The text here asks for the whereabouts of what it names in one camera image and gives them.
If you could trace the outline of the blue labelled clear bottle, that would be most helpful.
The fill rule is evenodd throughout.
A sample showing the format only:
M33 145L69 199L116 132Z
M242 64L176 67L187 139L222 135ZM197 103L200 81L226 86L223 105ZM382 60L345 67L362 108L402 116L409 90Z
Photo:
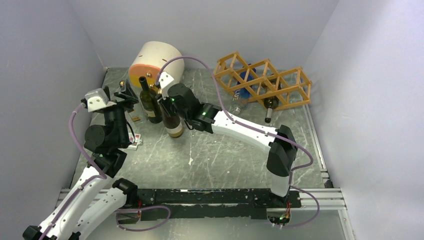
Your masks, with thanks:
M243 71L239 76L246 82L251 81L254 77L250 74L250 71ZM239 115L242 110L246 107L250 93L246 88L240 88L234 91L233 96L233 114Z

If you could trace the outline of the white orange yellow bread box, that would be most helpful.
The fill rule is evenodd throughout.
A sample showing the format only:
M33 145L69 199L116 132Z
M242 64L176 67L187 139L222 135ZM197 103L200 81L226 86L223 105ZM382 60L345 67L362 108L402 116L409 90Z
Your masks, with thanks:
M180 57L181 52L174 46L161 41L146 42L128 69L130 83L141 88L140 77L153 85L161 68L171 59Z

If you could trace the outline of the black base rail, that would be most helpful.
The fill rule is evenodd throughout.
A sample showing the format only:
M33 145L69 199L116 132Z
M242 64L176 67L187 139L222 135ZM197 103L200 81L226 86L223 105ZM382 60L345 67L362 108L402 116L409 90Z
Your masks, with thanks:
M123 209L165 206L172 219L250 217L265 220L269 209L300 208L300 194L278 196L269 188L149 189L139 188Z

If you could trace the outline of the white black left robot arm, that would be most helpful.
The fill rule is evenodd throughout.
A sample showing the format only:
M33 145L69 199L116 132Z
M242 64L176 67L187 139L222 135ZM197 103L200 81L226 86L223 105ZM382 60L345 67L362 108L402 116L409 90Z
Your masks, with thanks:
M86 93L73 110L68 128L87 166L59 206L39 225L28 226L23 239L85 240L114 211L138 203L137 186L126 179L117 180L101 200L92 203L121 169L127 156L122 150L132 144L129 133L133 130L125 113L133 110L138 98L127 80L119 83L114 96L116 99L111 99L107 86L97 88ZM84 144L79 143L74 131L74 119L82 109L104 116L103 125L86 129Z

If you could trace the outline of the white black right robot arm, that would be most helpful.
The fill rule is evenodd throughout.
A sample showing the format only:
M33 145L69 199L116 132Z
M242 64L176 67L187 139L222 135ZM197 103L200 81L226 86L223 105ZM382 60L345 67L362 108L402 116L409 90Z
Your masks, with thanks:
M221 107L199 102L183 83L158 90L156 99L166 113L183 119L190 130L229 136L267 154L271 173L270 202L282 207L289 200L291 169L298 147L289 127L266 127L226 113Z

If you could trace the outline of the clear plastic packet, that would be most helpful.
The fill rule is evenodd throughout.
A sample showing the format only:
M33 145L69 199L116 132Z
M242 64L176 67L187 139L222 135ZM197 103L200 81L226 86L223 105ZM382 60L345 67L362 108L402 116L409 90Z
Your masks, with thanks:
M129 150L136 151L138 147L143 143L141 139L141 134L139 133L132 134L131 132L129 132L128 137L129 137L130 145L127 147L127 149Z

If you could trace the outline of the clear bottle black cap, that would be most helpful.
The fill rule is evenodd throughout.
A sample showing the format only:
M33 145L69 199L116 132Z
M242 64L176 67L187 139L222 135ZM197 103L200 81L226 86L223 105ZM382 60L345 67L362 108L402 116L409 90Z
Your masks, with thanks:
M130 81L128 79L121 80L120 82L129 82L130 83ZM128 114L129 114L129 116L130 116L130 118L133 122L140 121L142 119L143 113L144 113L144 111L142 109L142 105L141 105L140 100L139 100L139 97L138 97L138 101L139 101L139 103L137 103L136 105L134 105L133 108L130 108L130 110L128 110Z

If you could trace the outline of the dark bottle gold foil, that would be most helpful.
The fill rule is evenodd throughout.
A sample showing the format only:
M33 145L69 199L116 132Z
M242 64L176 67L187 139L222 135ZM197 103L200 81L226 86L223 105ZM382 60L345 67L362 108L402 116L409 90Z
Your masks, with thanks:
M165 130L171 138L179 138L183 134L183 125L177 118L166 118L163 121Z

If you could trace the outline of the aluminium frame rail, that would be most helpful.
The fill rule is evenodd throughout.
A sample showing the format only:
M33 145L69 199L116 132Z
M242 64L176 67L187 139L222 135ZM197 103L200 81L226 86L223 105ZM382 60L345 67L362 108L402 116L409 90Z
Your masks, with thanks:
M301 207L300 208L272 208L267 210L267 219L274 225L287 226L292 219L291 214L296 210L311 211L314 216L317 216L322 211L337 211L340 216L343 234L346 239L355 239L354 231L349 222L347 222L347 206L338 188L309 188L309 189L290 189L299 192ZM100 189L93 196L91 203L87 206L90 209L92 206L111 206L112 204L124 203L129 200L121 190Z

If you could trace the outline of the wooden wine rack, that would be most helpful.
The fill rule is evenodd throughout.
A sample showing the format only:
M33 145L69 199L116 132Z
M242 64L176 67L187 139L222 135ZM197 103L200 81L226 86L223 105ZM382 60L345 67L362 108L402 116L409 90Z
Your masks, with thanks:
M245 81L241 78L239 74L244 71L250 71L254 79ZM236 51L217 61L213 75L217 83L232 97L234 97L235 90L246 88L250 93L248 103L258 102L265 107L265 98L277 96L279 104L274 109L275 111L300 107L312 102L313 83L301 66L278 70L268 58L248 63ZM276 85L280 84L281 89L277 90L277 86L273 86L270 80L276 80ZM266 93L267 87L271 89L271 92Z

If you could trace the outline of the dark green wine bottle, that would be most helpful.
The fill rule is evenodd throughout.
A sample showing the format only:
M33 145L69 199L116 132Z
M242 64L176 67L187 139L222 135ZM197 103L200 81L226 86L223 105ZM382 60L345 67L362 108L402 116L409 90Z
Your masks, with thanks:
M153 124L162 121L162 112L156 100L156 92L149 87L146 77L140 76L138 79L141 85L139 98L148 120Z

